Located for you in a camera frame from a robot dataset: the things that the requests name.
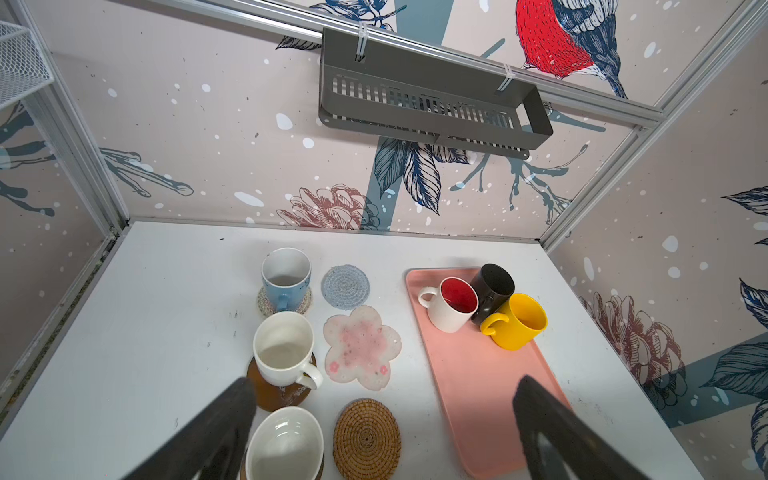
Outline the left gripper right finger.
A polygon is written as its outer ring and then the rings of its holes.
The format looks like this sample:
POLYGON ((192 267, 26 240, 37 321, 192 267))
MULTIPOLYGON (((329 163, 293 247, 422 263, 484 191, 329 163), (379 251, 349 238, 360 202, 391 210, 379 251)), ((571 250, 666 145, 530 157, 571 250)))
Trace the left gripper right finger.
POLYGON ((512 406, 531 478, 646 477, 533 377, 520 380, 512 406))

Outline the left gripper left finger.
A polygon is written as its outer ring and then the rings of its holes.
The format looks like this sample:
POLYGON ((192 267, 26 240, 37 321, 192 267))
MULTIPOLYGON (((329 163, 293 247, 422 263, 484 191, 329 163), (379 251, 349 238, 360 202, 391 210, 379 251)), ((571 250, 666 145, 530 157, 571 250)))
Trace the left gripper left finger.
POLYGON ((256 409, 250 380, 237 379, 127 477, 236 479, 256 409))

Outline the small white cup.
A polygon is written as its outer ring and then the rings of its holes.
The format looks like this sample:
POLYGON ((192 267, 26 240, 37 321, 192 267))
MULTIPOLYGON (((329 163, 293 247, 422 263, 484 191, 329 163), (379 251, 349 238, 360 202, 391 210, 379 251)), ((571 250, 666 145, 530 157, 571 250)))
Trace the small white cup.
POLYGON ((313 414, 301 407, 285 407, 268 415, 253 433, 245 459, 284 454, 299 455, 310 462, 313 470, 325 462, 321 426, 313 414))

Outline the dark brown scratched round coaster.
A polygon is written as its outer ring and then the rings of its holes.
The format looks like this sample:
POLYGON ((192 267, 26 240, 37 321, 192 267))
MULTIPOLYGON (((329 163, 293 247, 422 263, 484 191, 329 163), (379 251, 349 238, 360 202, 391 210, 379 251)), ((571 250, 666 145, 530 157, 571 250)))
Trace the dark brown scratched round coaster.
POLYGON ((286 387, 276 387, 268 383, 262 377, 254 358, 250 360, 246 376, 255 389, 258 407, 267 412, 299 406, 312 392, 310 388, 298 383, 286 387))

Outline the pink rectangular tray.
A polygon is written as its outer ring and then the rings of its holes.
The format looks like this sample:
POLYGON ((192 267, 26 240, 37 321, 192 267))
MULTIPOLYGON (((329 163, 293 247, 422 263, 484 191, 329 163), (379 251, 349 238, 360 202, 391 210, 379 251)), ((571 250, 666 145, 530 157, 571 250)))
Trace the pink rectangular tray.
POLYGON ((447 277, 465 281, 476 268, 412 269, 406 289, 459 460, 474 479, 493 479, 526 467, 512 400, 529 375, 569 404, 534 339, 517 351, 497 346, 472 323, 456 333, 438 330, 417 296, 447 277))

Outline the yellow mug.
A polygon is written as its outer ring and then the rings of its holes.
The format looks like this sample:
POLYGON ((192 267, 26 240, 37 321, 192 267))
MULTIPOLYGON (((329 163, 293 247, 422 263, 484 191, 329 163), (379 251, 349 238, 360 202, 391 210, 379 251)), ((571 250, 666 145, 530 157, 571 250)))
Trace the yellow mug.
POLYGON ((500 348, 517 351, 547 326, 548 317, 542 306, 528 295, 515 293, 481 323, 480 331, 500 348))

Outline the beige woven round coaster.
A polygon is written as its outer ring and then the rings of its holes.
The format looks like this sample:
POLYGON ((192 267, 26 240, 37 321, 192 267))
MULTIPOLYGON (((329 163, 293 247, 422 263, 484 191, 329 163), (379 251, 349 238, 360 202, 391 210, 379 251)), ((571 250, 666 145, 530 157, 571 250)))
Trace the beige woven round coaster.
MULTIPOLYGON (((307 311, 311 308, 312 301, 313 301, 312 290, 308 289, 302 302, 298 306, 297 312, 302 315, 306 314, 307 311)), ((259 290, 256 304, 257 304, 258 310, 264 317, 269 317, 277 312, 275 307, 269 301, 266 295, 266 289, 264 287, 262 287, 259 290)))

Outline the rattan woven round coaster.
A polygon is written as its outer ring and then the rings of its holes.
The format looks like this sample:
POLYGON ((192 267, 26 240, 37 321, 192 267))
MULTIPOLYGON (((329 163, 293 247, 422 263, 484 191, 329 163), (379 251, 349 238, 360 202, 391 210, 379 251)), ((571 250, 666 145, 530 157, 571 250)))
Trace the rattan woven round coaster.
POLYGON ((358 399, 340 414, 333 435, 333 458, 344 479, 390 479, 401 450, 399 425, 381 402, 358 399))

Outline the pink flower resin coaster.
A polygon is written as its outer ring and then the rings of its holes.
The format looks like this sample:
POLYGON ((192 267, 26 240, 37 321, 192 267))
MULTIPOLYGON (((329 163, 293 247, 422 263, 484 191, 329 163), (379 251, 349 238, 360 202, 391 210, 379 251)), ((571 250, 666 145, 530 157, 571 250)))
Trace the pink flower resin coaster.
POLYGON ((382 323, 376 309, 363 305, 349 315, 330 317, 323 336, 329 345, 325 370, 331 380, 357 381, 371 391, 388 385, 390 363, 402 351, 402 340, 393 328, 382 323))

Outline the light blue mug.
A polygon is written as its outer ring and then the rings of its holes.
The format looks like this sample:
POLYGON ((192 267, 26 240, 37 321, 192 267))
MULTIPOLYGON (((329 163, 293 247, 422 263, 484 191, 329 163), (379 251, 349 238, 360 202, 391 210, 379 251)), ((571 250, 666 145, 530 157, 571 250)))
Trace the light blue mug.
POLYGON ((265 294, 276 312, 297 311, 309 289, 312 266, 309 257, 296 248, 270 252, 261 265, 265 294))

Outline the white mug red inside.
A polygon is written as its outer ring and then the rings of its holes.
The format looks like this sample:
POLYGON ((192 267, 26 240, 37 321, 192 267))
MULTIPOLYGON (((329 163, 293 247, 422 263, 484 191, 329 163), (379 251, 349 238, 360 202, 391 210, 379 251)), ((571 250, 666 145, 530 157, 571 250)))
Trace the white mug red inside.
POLYGON ((428 318, 440 331, 456 333, 477 311, 478 296, 469 283, 457 277, 443 279, 438 287, 425 287, 418 302, 427 309, 428 318))

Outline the blue woven round coaster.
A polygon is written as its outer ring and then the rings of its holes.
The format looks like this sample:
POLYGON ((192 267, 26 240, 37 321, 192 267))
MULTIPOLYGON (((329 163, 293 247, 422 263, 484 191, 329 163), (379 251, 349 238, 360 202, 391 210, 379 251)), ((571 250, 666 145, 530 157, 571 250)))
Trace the blue woven round coaster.
POLYGON ((354 310, 368 299, 370 283, 358 267, 339 265, 331 268, 322 278, 321 293, 332 307, 354 310))

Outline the brown wooden round coaster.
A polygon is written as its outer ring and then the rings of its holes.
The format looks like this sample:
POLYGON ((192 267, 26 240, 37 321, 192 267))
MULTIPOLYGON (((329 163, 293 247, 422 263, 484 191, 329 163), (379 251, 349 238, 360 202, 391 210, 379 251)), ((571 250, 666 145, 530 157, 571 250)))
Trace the brown wooden round coaster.
POLYGON ((314 472, 313 479, 320 480, 324 473, 325 462, 313 470, 310 462, 300 459, 296 454, 262 455, 250 460, 245 459, 241 465, 241 479, 310 479, 309 474, 314 472))

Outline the black mug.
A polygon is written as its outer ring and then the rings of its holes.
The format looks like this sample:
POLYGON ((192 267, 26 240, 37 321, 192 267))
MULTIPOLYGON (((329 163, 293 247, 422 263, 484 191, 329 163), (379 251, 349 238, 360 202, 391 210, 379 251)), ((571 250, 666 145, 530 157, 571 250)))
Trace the black mug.
POLYGON ((470 282, 478 298, 478 307, 471 321, 479 326, 495 313, 515 292, 512 276, 502 267, 487 263, 470 282))

